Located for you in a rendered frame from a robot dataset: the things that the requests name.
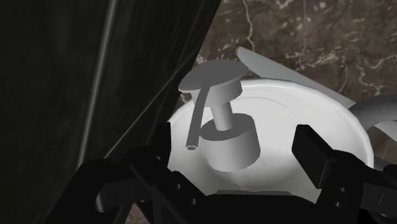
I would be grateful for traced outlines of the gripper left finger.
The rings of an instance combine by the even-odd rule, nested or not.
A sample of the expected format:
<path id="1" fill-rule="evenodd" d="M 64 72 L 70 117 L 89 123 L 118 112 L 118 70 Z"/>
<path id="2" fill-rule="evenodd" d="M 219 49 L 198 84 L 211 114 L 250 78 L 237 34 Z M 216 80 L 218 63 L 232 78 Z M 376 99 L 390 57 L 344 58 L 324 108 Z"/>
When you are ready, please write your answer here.
<path id="1" fill-rule="evenodd" d="M 84 163 L 76 173 L 76 224 L 115 224 L 124 204 L 136 203 L 150 224 L 205 224 L 205 195 L 167 165 L 171 125 L 161 123 L 151 146 L 129 151 L 118 164 L 102 158 Z"/>

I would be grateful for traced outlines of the grey flat blade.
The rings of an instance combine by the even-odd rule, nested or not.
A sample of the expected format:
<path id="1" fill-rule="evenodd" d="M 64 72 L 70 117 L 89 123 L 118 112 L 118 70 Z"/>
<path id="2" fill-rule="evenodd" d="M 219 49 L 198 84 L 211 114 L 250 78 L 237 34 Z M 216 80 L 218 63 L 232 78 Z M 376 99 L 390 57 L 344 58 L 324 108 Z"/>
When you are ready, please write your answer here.
<path id="1" fill-rule="evenodd" d="M 252 72 L 256 73 L 261 78 L 270 78 L 277 80 L 293 81 L 295 83 L 305 85 L 307 87 L 316 89 L 332 99 L 343 104 L 346 108 L 350 108 L 355 102 L 348 97 L 282 65 L 273 60 L 270 60 L 258 53 L 255 53 L 247 48 L 238 46 L 235 50 L 237 58 Z"/>

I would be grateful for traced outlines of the dark green tall object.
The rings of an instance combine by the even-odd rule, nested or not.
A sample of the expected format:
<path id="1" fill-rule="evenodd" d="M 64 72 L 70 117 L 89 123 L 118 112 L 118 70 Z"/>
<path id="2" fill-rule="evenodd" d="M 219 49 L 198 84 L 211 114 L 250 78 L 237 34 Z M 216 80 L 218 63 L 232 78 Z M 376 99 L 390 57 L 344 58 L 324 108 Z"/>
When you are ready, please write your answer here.
<path id="1" fill-rule="evenodd" d="M 0 224 L 44 224 L 84 162 L 148 144 L 221 0 L 0 0 Z"/>

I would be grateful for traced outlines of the white pump bottle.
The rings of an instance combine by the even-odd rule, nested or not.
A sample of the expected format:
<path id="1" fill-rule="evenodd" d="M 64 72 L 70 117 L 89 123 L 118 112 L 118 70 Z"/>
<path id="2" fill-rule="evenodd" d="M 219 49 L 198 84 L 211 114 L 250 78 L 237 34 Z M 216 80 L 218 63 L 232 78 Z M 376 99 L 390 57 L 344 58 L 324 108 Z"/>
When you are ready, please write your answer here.
<path id="1" fill-rule="evenodd" d="M 272 192 L 314 202 L 320 191 L 291 151 L 299 124 L 373 166 L 366 130 L 341 103 L 292 81 L 244 80 L 247 71 L 240 62 L 217 59 L 181 80 L 179 91 L 192 99 L 170 119 L 170 170 L 206 195 Z"/>

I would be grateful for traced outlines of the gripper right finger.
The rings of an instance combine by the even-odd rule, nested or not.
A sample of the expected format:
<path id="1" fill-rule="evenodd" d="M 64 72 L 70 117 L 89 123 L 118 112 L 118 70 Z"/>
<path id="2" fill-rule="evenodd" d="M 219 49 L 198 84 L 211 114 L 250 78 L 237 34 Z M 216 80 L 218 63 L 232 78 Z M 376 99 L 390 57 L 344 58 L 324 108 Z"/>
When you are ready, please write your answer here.
<path id="1" fill-rule="evenodd" d="M 291 151 L 315 188 L 324 224 L 397 224 L 397 164 L 378 171 L 334 150 L 310 126 L 296 126 Z"/>

